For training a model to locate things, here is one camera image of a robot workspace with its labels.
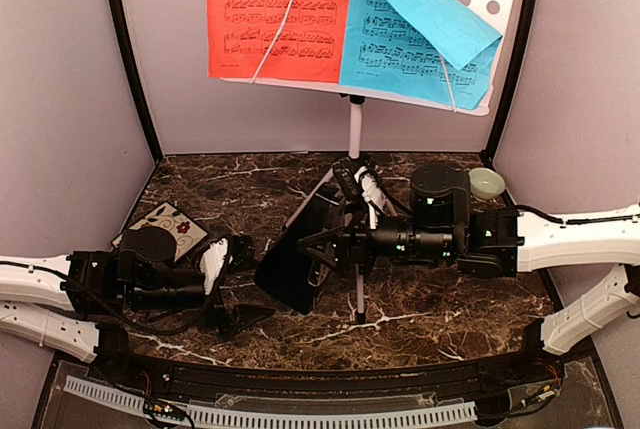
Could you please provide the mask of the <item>black metronome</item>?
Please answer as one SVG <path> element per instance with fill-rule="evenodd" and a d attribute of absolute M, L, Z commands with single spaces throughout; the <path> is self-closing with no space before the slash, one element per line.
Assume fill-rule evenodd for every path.
<path fill-rule="evenodd" d="M 322 184 L 254 273 L 255 285 L 290 309 L 307 315 L 319 300 L 329 273 L 319 261 L 298 250 L 299 239 L 338 225 L 341 196 L 336 186 Z"/>

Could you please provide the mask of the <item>white folding tripod stand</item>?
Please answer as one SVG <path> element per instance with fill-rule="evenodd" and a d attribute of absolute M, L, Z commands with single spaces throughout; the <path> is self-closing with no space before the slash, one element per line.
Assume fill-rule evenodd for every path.
<path fill-rule="evenodd" d="M 388 207 L 390 213 L 395 215 L 395 208 L 390 200 L 383 194 L 380 183 L 374 181 L 373 170 L 368 168 L 367 162 L 360 153 L 360 142 L 363 121 L 363 107 L 365 97 L 352 94 L 340 94 L 347 98 L 350 103 L 350 124 L 349 124 L 349 150 L 346 158 L 338 160 L 332 168 L 321 178 L 316 187 L 296 209 L 294 214 L 284 224 L 282 230 L 286 231 L 298 218 L 301 212 L 311 202 L 320 187 L 335 179 L 342 189 L 346 190 L 345 198 L 349 203 L 354 203 L 358 207 L 362 206 L 363 217 L 371 216 L 373 223 L 379 219 L 377 210 L 380 205 Z M 350 217 L 344 216 L 344 224 L 347 227 L 359 226 L 355 211 Z M 356 322 L 359 325 L 366 323 L 364 278 L 365 276 L 356 274 Z"/>

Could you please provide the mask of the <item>blue sheet music page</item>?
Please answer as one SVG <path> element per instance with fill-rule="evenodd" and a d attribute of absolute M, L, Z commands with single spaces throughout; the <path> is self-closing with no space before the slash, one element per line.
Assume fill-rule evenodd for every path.
<path fill-rule="evenodd" d="M 350 0 L 340 83 L 472 111 L 501 40 L 458 0 Z"/>

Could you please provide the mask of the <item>red sheet music page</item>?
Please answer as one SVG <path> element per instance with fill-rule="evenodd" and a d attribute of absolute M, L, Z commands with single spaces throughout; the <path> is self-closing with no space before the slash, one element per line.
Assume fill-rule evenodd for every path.
<path fill-rule="evenodd" d="M 336 84 L 350 0 L 207 0 L 208 74 Z"/>

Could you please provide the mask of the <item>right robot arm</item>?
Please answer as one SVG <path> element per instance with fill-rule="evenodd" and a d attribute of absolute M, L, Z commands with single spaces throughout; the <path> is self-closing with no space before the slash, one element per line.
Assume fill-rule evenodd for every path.
<path fill-rule="evenodd" d="M 534 381 L 549 354 L 574 345 L 639 303 L 639 207 L 577 215 L 551 215 L 526 205 L 489 212 L 470 209 L 471 181 L 441 164 L 416 169 L 410 178 L 406 218 L 382 214 L 388 196 L 371 173 L 335 167 L 342 190 L 367 204 L 366 215 L 308 235 L 298 250 L 337 273 L 351 266 L 370 271 L 385 257 L 410 264 L 453 262 L 474 277 L 512 277 L 538 269 L 611 264 L 603 279 L 567 308 L 526 327 L 527 347 L 510 362 L 521 383 Z"/>

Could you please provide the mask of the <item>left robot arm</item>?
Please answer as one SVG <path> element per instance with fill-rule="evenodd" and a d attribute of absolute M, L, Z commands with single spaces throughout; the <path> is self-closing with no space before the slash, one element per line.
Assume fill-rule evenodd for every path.
<path fill-rule="evenodd" d="M 1 259 L 1 329 L 101 366 L 120 385 L 141 376 L 127 352 L 128 329 L 160 337 L 193 327 L 228 340 L 274 313 L 239 304 L 226 308 L 225 276 L 251 262 L 249 237 L 209 245 L 199 267 L 175 267 L 177 242 L 166 229 L 128 229 L 110 251 L 75 251 L 48 258 Z"/>

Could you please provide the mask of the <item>floral square ceramic tile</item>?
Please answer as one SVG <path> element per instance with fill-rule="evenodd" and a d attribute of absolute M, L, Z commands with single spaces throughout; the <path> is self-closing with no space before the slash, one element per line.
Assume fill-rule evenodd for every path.
<path fill-rule="evenodd" d="M 147 215 L 134 222 L 129 229 L 154 226 L 168 231 L 176 241 L 174 261 L 179 261 L 191 249 L 203 241 L 208 233 L 193 219 L 169 202 L 163 202 Z"/>

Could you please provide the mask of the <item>pale green ceramic bowl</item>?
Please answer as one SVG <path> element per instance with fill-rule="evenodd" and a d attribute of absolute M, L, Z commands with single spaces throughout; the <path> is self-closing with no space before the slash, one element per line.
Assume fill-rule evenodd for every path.
<path fill-rule="evenodd" d="M 474 168 L 469 171 L 471 194 L 480 201 L 490 201 L 501 196 L 506 190 L 503 177 L 488 168 Z"/>

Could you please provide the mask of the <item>black right frame post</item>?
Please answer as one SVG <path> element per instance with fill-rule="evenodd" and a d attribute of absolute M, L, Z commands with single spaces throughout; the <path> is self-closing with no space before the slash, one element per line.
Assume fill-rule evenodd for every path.
<path fill-rule="evenodd" d="M 504 134 L 508 116 L 515 97 L 523 61 L 529 41 L 531 25 L 534 16 L 536 0 L 521 0 L 520 12 L 511 50 L 509 65 L 505 76 L 505 83 L 494 117 L 493 125 L 485 149 L 480 153 L 481 160 L 486 167 L 494 168 L 497 151 Z"/>

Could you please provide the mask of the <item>black frame post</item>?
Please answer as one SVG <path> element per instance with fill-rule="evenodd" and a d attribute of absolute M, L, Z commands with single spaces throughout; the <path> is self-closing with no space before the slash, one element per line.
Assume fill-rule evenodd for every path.
<path fill-rule="evenodd" d="M 511 50 L 509 65 L 505 76 L 505 83 L 494 117 L 493 125 L 485 149 L 480 153 L 481 160 L 486 167 L 494 168 L 497 151 L 504 134 L 508 116 L 515 97 L 523 61 L 529 41 L 531 25 L 534 16 L 536 0 L 521 0 L 520 12 Z"/>
<path fill-rule="evenodd" d="M 123 0 L 108 0 L 115 36 L 129 91 L 151 158 L 158 165 L 164 158 L 144 93 L 134 48 L 129 32 Z"/>

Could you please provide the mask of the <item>black left frame post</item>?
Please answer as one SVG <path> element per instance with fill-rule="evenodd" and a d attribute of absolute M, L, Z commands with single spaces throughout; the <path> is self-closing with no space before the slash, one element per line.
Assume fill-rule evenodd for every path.
<path fill-rule="evenodd" d="M 134 48 L 129 32 L 123 0 L 108 0 L 115 36 L 129 91 L 151 158 L 158 165 L 164 158 L 144 93 Z"/>

